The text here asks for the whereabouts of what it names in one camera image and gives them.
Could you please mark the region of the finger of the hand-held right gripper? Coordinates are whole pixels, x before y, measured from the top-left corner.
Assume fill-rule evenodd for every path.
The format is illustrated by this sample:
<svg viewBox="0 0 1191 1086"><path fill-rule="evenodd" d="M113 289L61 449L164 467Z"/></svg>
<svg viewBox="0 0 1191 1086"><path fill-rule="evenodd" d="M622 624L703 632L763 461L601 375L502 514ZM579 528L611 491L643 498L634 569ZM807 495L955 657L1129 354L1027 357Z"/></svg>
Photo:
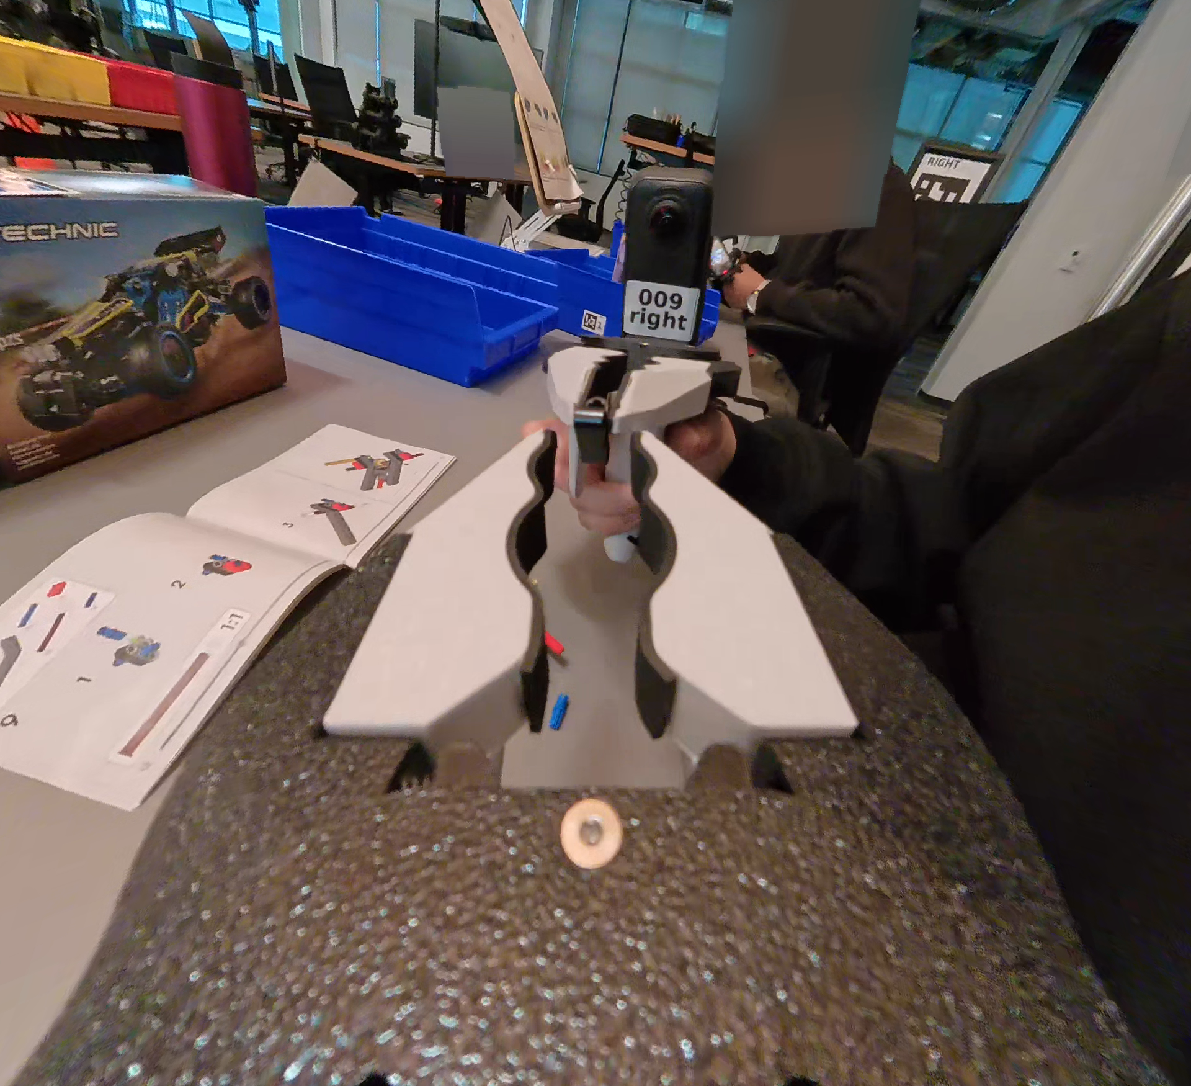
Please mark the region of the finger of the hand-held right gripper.
<svg viewBox="0 0 1191 1086"><path fill-rule="evenodd" d="M669 424L701 416L710 400L708 366L690 357L655 357L627 371L616 396L616 437L662 437Z"/></svg>
<svg viewBox="0 0 1191 1086"><path fill-rule="evenodd" d="M572 424L574 410L599 398L608 421L627 373L627 354L606 345L571 345L555 350L546 364L546 393L558 430Z"/></svg>

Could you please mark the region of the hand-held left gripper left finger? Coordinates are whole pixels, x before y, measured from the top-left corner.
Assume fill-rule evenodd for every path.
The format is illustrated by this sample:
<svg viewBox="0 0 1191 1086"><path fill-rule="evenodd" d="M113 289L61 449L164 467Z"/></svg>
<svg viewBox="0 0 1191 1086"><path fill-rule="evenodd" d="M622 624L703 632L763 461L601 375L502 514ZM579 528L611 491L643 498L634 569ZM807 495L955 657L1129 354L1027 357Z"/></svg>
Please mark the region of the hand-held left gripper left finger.
<svg viewBox="0 0 1191 1086"><path fill-rule="evenodd" d="M329 735L502 749L542 729L546 551L555 431L534 431L403 535L393 578L329 703Z"/></svg>

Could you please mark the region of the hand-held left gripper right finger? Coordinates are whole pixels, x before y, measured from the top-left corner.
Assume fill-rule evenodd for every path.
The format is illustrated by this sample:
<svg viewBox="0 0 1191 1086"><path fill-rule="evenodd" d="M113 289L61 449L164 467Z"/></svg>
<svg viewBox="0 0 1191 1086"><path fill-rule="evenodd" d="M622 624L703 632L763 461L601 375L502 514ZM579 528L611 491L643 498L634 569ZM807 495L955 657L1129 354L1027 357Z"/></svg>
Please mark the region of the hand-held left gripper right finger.
<svg viewBox="0 0 1191 1086"><path fill-rule="evenodd" d="M638 551L657 576L634 659L638 715L694 766L772 740L831 738L858 719L761 520L662 438L631 440Z"/></svg>

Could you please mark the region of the person's right forearm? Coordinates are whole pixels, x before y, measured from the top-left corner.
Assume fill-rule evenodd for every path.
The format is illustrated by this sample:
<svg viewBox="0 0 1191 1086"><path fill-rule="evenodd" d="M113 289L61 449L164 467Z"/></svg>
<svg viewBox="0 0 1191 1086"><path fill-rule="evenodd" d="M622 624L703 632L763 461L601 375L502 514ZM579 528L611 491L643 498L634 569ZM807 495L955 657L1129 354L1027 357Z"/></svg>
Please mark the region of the person's right forearm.
<svg viewBox="0 0 1191 1086"><path fill-rule="evenodd" d="M971 465L842 440L793 417L727 416L735 456L719 484L793 537L888 629L935 631L972 543Z"/></svg>

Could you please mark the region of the open lego instruction booklet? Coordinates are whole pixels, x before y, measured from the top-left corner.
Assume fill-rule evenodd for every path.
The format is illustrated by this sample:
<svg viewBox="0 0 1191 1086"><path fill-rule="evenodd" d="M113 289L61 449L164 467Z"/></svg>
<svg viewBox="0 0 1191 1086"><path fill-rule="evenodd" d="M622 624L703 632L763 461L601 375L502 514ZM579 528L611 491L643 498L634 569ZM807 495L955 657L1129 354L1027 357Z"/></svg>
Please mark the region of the open lego instruction booklet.
<svg viewBox="0 0 1191 1086"><path fill-rule="evenodd" d="M294 606L453 463L324 424L185 514L70 546L2 604L2 768L137 809Z"/></svg>

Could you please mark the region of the lego set cardboard box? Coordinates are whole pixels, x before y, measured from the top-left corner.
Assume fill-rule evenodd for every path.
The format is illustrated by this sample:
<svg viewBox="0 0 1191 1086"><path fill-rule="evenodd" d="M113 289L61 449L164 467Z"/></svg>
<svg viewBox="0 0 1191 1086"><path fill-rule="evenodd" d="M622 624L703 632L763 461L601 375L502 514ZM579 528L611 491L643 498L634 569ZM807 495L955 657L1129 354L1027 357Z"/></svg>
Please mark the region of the lego set cardboard box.
<svg viewBox="0 0 1191 1086"><path fill-rule="evenodd" d="M2 169L2 486L285 384L266 206Z"/></svg>

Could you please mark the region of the person's right hand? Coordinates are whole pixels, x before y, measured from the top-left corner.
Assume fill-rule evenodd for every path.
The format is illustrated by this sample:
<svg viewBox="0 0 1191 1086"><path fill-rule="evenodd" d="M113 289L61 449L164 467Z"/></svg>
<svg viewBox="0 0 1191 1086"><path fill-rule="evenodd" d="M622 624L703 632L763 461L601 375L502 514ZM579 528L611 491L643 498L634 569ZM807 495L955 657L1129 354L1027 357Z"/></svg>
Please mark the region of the person's right hand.
<svg viewBox="0 0 1191 1086"><path fill-rule="evenodd" d="M534 419L523 423L520 433L528 437L537 431L557 433L555 483L557 488L567 491L571 472L565 428L555 417ZM712 483L724 476L736 453L731 417L715 405L692 419L669 424L664 442ZM608 481L602 467L587 467L581 483L583 486L571 495L571 502L585 528L602 537L638 528L639 507L629 484Z"/></svg>

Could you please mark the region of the blue plastic bin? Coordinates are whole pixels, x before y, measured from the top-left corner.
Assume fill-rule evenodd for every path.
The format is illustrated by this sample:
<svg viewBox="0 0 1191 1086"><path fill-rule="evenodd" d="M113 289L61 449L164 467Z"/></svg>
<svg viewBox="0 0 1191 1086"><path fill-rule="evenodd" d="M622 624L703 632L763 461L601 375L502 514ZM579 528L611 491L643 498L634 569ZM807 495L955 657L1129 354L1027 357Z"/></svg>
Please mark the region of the blue plastic bin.
<svg viewBox="0 0 1191 1086"><path fill-rule="evenodd" d="M268 206L280 324L456 386L479 386L558 326L528 260L359 206Z"/></svg>
<svg viewBox="0 0 1191 1086"><path fill-rule="evenodd" d="M613 260L587 250L528 250L498 246L514 271L539 278L553 290L558 329L583 336L643 336L699 345L719 326L720 294L655 278L613 278Z"/></svg>

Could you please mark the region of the leaning cardboard panel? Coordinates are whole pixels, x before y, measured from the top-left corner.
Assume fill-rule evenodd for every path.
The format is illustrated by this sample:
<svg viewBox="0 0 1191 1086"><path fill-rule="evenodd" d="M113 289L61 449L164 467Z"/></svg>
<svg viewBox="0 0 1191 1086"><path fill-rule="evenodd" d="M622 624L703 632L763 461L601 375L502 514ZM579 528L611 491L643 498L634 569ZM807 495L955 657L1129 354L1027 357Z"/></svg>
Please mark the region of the leaning cardboard panel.
<svg viewBox="0 0 1191 1086"><path fill-rule="evenodd" d="M557 104L514 5L511 0L472 1L495 33L514 81L514 111L539 208L546 213L571 213L583 190L569 160Z"/></svg>

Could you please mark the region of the wooden office desk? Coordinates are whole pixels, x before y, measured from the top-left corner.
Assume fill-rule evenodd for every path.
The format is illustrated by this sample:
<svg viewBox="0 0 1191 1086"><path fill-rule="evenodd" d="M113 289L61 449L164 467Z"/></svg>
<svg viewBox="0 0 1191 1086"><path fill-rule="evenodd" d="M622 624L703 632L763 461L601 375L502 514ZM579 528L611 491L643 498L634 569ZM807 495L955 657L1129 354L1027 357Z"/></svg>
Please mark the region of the wooden office desk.
<svg viewBox="0 0 1191 1086"><path fill-rule="evenodd" d="M456 234L465 232L468 197L479 195L486 185L497 183L498 190L509 192L511 206L520 213L530 183L523 165L514 169L511 179L449 176L439 158L377 155L345 141L312 133L299 133L298 144L306 148L310 160L320 162L343 179L354 190L356 202L370 213L379 200L396 190L439 195L439 227Z"/></svg>

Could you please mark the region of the black white tag sign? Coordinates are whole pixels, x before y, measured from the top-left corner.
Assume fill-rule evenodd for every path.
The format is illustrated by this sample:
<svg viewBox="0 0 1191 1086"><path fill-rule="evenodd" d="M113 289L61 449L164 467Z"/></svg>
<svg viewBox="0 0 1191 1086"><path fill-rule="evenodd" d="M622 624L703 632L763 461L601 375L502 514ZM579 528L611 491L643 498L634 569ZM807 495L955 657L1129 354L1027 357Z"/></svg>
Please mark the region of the black white tag sign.
<svg viewBox="0 0 1191 1086"><path fill-rule="evenodd" d="M946 139L927 139L920 144L907 179L914 199L944 204L979 200L1004 162L1001 151Z"/></svg>

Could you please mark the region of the person's upper body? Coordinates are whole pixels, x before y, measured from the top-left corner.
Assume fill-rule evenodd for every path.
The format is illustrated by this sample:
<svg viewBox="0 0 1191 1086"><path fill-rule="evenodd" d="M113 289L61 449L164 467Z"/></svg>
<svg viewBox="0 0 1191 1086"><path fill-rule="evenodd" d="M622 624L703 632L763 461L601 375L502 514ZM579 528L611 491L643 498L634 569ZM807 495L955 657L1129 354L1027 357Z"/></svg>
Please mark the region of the person's upper body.
<svg viewBox="0 0 1191 1086"><path fill-rule="evenodd" d="M1105 414L969 553L978 726L1138 1041L1189 1082L1189 275Z"/></svg>

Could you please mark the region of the black computer monitor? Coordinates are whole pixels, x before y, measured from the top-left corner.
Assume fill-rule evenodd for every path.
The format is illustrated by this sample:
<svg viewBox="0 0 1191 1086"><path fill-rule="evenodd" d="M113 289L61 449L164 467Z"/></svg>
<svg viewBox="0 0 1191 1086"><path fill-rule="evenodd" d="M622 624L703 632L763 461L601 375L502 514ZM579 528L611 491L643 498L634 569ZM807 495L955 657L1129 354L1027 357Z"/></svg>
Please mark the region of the black computer monitor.
<svg viewBox="0 0 1191 1086"><path fill-rule="evenodd" d="M352 102L343 70L303 54L294 54L292 63L303 86L315 135L352 142L359 112Z"/></svg>

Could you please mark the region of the magenta roll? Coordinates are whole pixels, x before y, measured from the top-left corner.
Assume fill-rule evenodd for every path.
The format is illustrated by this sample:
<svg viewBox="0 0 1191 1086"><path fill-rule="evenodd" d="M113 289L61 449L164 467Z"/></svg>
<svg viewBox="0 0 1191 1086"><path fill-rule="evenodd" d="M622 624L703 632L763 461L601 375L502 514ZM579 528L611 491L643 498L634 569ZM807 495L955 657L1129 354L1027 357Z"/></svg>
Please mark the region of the magenta roll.
<svg viewBox="0 0 1191 1086"><path fill-rule="evenodd" d="M174 74L174 102L190 176L236 195L257 197L255 151L243 89Z"/></svg>

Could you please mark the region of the red storage bin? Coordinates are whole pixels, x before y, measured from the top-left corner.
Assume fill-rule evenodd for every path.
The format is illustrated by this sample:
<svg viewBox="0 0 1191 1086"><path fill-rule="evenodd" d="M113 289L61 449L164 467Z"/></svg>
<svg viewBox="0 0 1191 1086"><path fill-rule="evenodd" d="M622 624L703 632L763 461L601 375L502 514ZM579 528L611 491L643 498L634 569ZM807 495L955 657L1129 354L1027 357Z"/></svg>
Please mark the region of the red storage bin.
<svg viewBox="0 0 1191 1086"><path fill-rule="evenodd" d="M171 70L118 59L106 59L104 65L113 107L178 116Z"/></svg>

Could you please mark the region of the yellow storage bin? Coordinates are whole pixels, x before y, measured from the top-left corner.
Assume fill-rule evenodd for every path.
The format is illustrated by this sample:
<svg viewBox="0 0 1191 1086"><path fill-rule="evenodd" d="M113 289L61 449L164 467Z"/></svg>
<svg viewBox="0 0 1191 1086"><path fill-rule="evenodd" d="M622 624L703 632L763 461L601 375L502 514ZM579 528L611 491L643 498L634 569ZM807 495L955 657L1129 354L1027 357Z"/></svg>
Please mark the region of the yellow storage bin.
<svg viewBox="0 0 1191 1086"><path fill-rule="evenodd" d="M111 105L109 70L93 54L2 37L2 91Z"/></svg>

